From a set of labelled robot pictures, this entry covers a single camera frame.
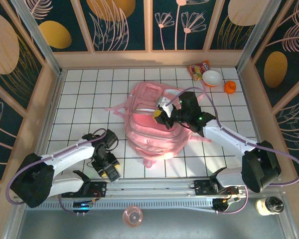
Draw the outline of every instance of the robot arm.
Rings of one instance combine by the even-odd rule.
[[[84,173],[78,170],[63,172],[63,174],[61,172],[75,163],[89,158],[94,160],[92,165],[100,176],[107,175],[111,182],[116,181],[120,178],[115,169],[119,163],[112,153],[107,152],[107,149],[117,141],[117,137],[108,129],[104,138],[89,142],[97,137],[99,135],[87,134],[74,145],[53,154],[42,156],[29,154],[19,170],[34,162],[52,158],[30,167],[18,175],[12,183],[11,189],[31,208],[39,206],[48,197],[66,192],[80,191],[82,195],[85,195],[89,190],[91,180]]]
[[[179,96],[181,109],[176,109],[173,105],[166,106],[168,102],[169,100],[164,97],[157,100],[158,110],[153,116],[157,123],[165,125],[167,129],[170,129],[176,122],[186,123],[191,131],[217,142],[241,160],[241,167],[221,168],[211,176],[217,189],[221,190],[229,186],[247,186],[258,193],[281,174],[274,153],[258,150],[247,144],[248,142],[273,148],[270,143],[266,141],[258,143],[242,137],[222,124],[219,126],[215,116],[201,111],[194,92],[184,92]],[[224,129],[245,142],[229,135]]]

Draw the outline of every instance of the yellow oval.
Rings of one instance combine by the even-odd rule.
[[[72,43],[69,31],[56,21],[45,21],[39,25],[39,28],[50,46],[64,49]]]
[[[230,0],[228,17],[238,26],[251,26],[258,22],[268,0]]]
[[[10,23],[0,15],[0,74],[11,73],[19,60],[19,41]]]
[[[117,21],[121,17],[115,13],[112,1],[118,10],[119,8],[122,9],[126,18],[134,12],[135,0],[86,0],[90,9],[97,17],[105,21],[114,21],[114,19]]]
[[[288,60],[286,56],[274,51],[269,55],[265,63],[265,82],[270,88],[275,88],[284,80],[287,73]]]

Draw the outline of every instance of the white tile floor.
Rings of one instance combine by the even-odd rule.
[[[219,113],[220,120],[230,129],[255,140],[255,132],[246,106],[246,101],[235,68],[213,69],[221,73],[224,81],[215,88],[207,88]],[[157,69],[107,69],[70,70],[67,73],[58,105],[47,153],[74,144],[84,134],[98,128],[109,128],[119,138],[119,146],[113,151],[121,166],[123,178],[163,178],[210,176],[217,169],[239,165],[239,159],[217,143],[190,141],[173,159],[156,162],[147,169],[143,159],[129,147],[125,140],[123,120],[105,107],[124,102],[133,87],[142,81],[157,81],[181,89],[197,86],[186,68]],[[223,87],[233,80],[237,92],[228,95]],[[214,114],[210,102],[204,97],[200,102],[202,110]],[[69,170],[78,169],[90,178],[99,178],[85,160]]]

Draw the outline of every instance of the white bowl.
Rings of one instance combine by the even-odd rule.
[[[203,73],[202,78],[204,84],[209,87],[218,86],[223,79],[222,75],[220,75],[217,71],[213,70],[205,71]]]

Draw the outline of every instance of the pink backpack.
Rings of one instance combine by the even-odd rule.
[[[124,118],[124,130],[130,147],[138,156],[144,158],[144,164],[151,166],[152,161],[170,159],[178,155],[190,139],[210,141],[200,136],[192,136],[192,131],[176,123],[172,129],[166,129],[156,123],[152,115],[160,96],[173,99],[181,90],[156,82],[141,82],[135,86],[125,103],[105,108]],[[173,103],[180,108],[179,100]],[[126,109],[123,114],[118,110]]]

